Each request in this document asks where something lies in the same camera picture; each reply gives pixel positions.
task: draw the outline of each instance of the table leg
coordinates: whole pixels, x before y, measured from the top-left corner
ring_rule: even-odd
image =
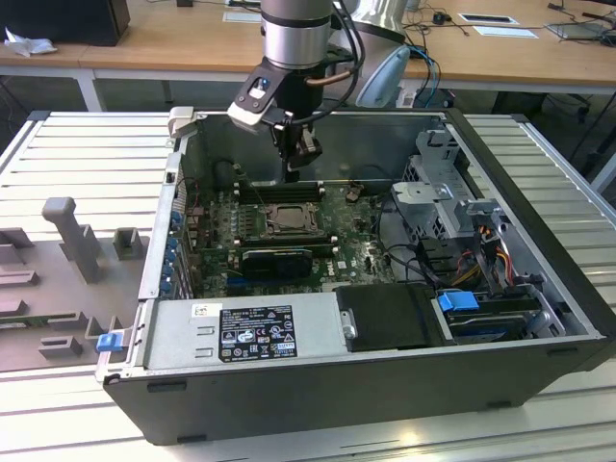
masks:
[[[173,103],[173,91],[171,90],[171,83],[169,80],[162,80],[161,84],[163,84],[163,95],[165,96],[165,102],[168,104]]]
[[[107,111],[105,107],[105,101],[100,94],[99,89],[96,86],[96,80],[91,72],[81,73],[76,77],[81,94],[84,97],[86,107],[91,113],[102,113]]]

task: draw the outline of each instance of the blue latch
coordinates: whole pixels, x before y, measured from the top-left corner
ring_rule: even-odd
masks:
[[[177,245],[179,244],[178,240],[175,238],[169,238],[167,239],[167,247],[169,247],[170,249],[175,250],[177,248]]]
[[[175,210],[171,211],[171,223],[179,224],[180,222],[182,222],[182,214]]]
[[[163,280],[161,281],[161,286],[160,286],[161,292],[163,294],[169,294],[171,292],[171,283],[169,281]]]
[[[443,312],[479,309],[472,292],[445,292],[438,297],[438,300]]]
[[[163,269],[162,269],[163,276],[169,277],[173,274],[173,272],[174,272],[173,267],[170,267],[169,265],[163,265]]]
[[[175,252],[173,250],[168,250],[167,252],[165,252],[165,259],[169,262],[169,263],[173,263],[175,261],[176,255]]]
[[[104,351],[122,351],[123,337],[124,336],[118,332],[99,335],[98,342],[96,343],[96,351],[99,353]]]

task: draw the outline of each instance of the motherboard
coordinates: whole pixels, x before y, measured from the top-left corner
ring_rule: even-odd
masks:
[[[362,185],[311,183],[202,194],[189,209],[197,297],[331,292],[395,282],[375,241],[377,194]]]

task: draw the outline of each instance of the white paper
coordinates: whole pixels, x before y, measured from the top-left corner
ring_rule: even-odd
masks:
[[[483,36],[517,37],[524,39],[539,39],[529,29],[513,29],[511,27],[473,26]]]
[[[43,53],[53,53],[58,51],[54,48],[51,40],[47,38],[25,38],[12,34],[9,29],[5,29],[7,39],[4,40],[5,46],[10,48],[14,53],[30,58],[30,55],[39,55]]]

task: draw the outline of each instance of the blue cable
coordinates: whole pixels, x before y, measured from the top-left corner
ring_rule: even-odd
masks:
[[[437,86],[437,72],[436,69],[434,68],[434,61],[432,61],[422,50],[420,50],[419,48],[416,48],[415,46],[409,46],[409,48],[411,50],[413,50],[414,52],[416,52],[418,55],[420,55],[429,65],[430,67],[430,74],[432,74],[432,92],[430,93],[430,95],[428,96],[427,100],[425,101],[425,108],[428,107],[428,105],[430,104],[430,102],[432,101],[432,98],[434,97],[434,94],[436,93],[436,86]]]

